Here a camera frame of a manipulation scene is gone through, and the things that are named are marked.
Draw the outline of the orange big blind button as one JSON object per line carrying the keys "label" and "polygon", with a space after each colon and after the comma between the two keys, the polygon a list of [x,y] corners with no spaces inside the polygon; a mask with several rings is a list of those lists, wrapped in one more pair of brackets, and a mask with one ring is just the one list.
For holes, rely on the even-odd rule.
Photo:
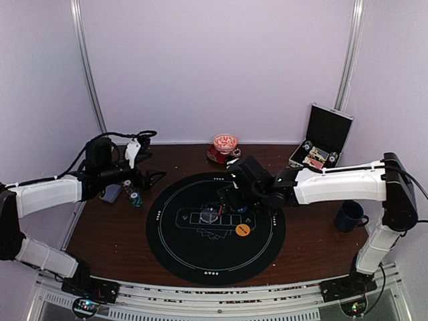
{"label": "orange big blind button", "polygon": [[247,237],[251,233],[251,227],[247,224],[241,223],[235,227],[235,232],[240,237]]}

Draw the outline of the clear dealer button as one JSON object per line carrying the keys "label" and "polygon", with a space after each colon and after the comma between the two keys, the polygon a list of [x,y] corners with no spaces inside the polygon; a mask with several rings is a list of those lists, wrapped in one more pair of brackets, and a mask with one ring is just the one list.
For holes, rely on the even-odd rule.
{"label": "clear dealer button", "polygon": [[200,221],[206,224],[212,224],[218,217],[218,211],[211,207],[203,209],[200,213]]}

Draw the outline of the blue small blind button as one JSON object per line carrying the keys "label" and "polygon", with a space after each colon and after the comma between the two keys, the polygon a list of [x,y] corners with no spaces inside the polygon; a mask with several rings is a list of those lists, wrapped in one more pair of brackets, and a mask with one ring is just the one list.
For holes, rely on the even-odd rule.
{"label": "blue small blind button", "polygon": [[235,210],[236,213],[245,213],[247,211],[247,206],[240,207]]}

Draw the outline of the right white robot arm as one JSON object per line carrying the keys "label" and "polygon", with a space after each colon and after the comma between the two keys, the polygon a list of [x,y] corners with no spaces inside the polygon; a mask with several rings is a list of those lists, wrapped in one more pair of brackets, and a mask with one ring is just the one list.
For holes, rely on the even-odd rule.
{"label": "right white robot arm", "polygon": [[393,152],[363,165],[316,169],[311,166],[286,168],[271,175],[253,156],[227,165],[231,184],[218,190],[225,212],[250,207],[281,209],[325,201],[369,200],[383,206],[383,216],[368,241],[355,256],[343,290],[357,295],[368,285],[386,254],[400,235],[419,220],[414,178]]}

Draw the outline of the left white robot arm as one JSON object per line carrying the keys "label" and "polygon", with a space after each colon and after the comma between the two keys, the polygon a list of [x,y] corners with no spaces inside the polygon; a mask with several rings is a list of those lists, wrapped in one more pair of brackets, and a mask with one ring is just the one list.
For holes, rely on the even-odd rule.
{"label": "left white robot arm", "polygon": [[124,181],[143,191],[151,189],[166,173],[141,173],[138,169],[140,162],[152,156],[146,149],[149,143],[149,140],[132,138],[124,156],[114,159],[113,151],[117,148],[114,143],[108,137],[95,138],[85,145],[85,159],[76,171],[1,185],[1,260],[20,261],[70,279],[71,287],[79,295],[91,296],[96,291],[96,282],[87,275],[84,262],[30,238],[21,231],[19,221],[44,209],[88,201],[106,187]]}

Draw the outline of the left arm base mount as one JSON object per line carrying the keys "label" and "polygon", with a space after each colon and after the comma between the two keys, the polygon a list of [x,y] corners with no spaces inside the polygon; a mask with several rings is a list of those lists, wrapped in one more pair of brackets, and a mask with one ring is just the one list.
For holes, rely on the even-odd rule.
{"label": "left arm base mount", "polygon": [[94,317],[101,306],[116,302],[120,284],[91,276],[90,266],[78,261],[75,274],[71,278],[56,276],[62,283],[62,291],[77,298],[72,303],[72,312],[81,320]]}

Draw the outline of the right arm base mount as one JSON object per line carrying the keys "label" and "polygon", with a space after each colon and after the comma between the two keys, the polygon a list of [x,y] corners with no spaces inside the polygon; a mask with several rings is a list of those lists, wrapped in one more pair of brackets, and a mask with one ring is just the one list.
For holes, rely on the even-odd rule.
{"label": "right arm base mount", "polygon": [[363,317],[369,311],[367,294],[377,289],[374,276],[352,271],[347,276],[320,282],[324,303],[339,301],[345,316]]}

